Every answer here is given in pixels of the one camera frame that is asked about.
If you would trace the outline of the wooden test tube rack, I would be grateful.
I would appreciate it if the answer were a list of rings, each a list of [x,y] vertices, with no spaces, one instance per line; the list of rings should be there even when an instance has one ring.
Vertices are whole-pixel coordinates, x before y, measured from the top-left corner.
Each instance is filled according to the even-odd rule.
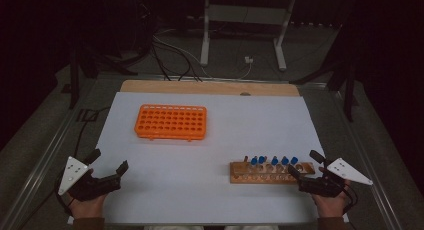
[[[271,165],[271,159],[266,157],[263,164],[257,162],[256,166],[251,166],[248,157],[243,161],[230,163],[230,182],[233,184],[294,184],[296,179],[289,174],[288,166],[283,166],[278,159],[276,166]],[[314,175],[315,168],[311,162],[300,162],[293,165],[302,175]]]

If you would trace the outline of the white table sheet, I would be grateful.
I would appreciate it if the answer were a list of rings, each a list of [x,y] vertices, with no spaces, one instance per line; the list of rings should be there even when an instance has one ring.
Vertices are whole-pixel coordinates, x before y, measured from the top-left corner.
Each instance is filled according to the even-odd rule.
[[[143,104],[207,109],[199,141],[148,140],[134,125]],[[116,94],[97,142],[95,175],[129,164],[121,188],[98,206],[107,223],[123,225],[285,225],[309,223],[317,210],[294,185],[233,184],[229,164],[244,157],[309,158],[322,149],[301,97]]]

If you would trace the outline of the person's left hand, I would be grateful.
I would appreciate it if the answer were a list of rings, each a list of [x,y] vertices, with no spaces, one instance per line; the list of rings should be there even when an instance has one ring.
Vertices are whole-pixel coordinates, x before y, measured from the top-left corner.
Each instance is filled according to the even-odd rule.
[[[79,201],[72,198],[68,207],[71,210],[74,219],[102,218],[105,200],[106,195],[101,195],[88,201]]]

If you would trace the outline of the person's right hand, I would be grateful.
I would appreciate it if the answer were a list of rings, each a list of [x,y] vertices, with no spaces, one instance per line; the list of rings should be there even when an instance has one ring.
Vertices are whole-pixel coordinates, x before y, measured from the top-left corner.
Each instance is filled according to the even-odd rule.
[[[344,192],[341,192],[338,196],[323,197],[320,195],[311,195],[316,207],[318,216],[320,218],[336,218],[344,215],[345,202],[347,196]]]

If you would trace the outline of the metal frame rail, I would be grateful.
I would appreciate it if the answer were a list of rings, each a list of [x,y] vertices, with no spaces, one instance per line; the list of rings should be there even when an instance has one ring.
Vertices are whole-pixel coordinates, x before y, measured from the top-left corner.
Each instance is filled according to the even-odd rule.
[[[358,204],[349,212],[353,224],[362,230],[403,230],[394,202],[389,196],[387,179],[392,168],[385,166],[391,157],[397,157],[384,126],[367,99],[357,93],[352,118],[347,119],[339,92],[329,92],[337,112],[337,120],[347,135],[345,150],[340,150],[350,163],[357,166],[372,181],[372,186],[354,183]]]
[[[104,116],[87,123],[78,114],[103,107],[98,96],[98,82],[86,79],[70,110],[69,96],[56,88],[0,152],[0,230],[71,230],[54,183],[69,155],[95,147]]]
[[[201,78],[200,80],[195,80],[192,77],[187,79],[178,80],[178,77],[169,77],[169,81],[166,77],[162,75],[118,75],[118,74],[99,74],[97,79],[111,79],[111,80],[151,80],[151,81],[165,81],[165,82],[195,82],[195,83],[258,83],[258,84],[289,84],[289,81],[262,81],[262,80],[241,80],[241,79],[226,79],[226,78]],[[327,84],[324,82],[307,82],[302,85],[296,85],[299,88],[311,88],[311,89],[326,89]]]

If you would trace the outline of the wooden board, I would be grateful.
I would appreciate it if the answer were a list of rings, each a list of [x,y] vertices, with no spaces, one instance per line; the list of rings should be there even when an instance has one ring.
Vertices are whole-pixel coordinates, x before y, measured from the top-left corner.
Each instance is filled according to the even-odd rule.
[[[297,87],[291,84],[155,80],[125,80],[121,85],[120,91],[137,93],[212,94],[244,96],[298,97],[300,95]]]

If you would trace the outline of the white metal stand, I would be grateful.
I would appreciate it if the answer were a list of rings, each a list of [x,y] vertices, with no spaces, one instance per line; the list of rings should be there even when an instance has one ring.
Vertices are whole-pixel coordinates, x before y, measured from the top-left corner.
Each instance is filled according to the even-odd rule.
[[[288,0],[288,4],[285,8],[266,8],[211,4],[210,0],[204,0],[204,25],[200,65],[208,65],[210,46],[209,23],[211,21],[251,23],[280,26],[279,35],[273,39],[273,48],[278,69],[280,71],[285,71],[287,69],[287,63],[282,44],[290,23],[295,2],[296,0]]]

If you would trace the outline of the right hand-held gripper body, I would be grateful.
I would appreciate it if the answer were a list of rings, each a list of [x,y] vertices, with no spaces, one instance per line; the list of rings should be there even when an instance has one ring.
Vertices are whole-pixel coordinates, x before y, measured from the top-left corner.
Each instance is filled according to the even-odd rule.
[[[324,168],[321,177],[310,178],[299,175],[299,190],[323,197],[336,197],[344,189],[346,180],[372,186],[373,181],[359,172],[342,158],[338,158]]]

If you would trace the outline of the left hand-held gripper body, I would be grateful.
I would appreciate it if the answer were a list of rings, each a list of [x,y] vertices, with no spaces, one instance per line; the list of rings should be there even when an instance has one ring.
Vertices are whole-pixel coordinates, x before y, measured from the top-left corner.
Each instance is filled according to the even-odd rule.
[[[69,157],[57,190],[59,196],[68,193],[79,201],[88,201],[121,188],[121,177],[116,173],[95,178],[89,172],[89,165],[83,160]]]

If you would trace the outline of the orange plastic test tube rack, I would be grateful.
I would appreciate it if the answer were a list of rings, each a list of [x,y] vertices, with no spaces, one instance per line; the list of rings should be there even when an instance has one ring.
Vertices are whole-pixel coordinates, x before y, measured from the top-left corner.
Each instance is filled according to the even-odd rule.
[[[207,109],[203,106],[143,104],[134,131],[140,138],[202,140],[206,135]]]

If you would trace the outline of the black tripod stand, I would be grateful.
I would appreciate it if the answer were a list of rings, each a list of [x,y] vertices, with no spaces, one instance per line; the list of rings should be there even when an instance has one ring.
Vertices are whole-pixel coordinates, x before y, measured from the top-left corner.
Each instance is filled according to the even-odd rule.
[[[98,71],[95,69],[95,63],[100,62],[105,64],[112,70],[128,76],[135,76],[132,72],[122,65],[112,61],[105,55],[101,54],[94,47],[87,44],[75,45],[70,47],[70,83],[66,90],[70,93],[69,108],[74,109],[80,98],[79,70],[82,70],[89,78],[95,78]]]
[[[326,87],[329,91],[344,89],[343,111],[352,122],[353,92],[355,81],[355,61],[360,46],[360,33],[351,24],[344,24],[335,38],[320,68],[302,78],[292,80],[291,84],[303,85],[317,77],[332,72]]]

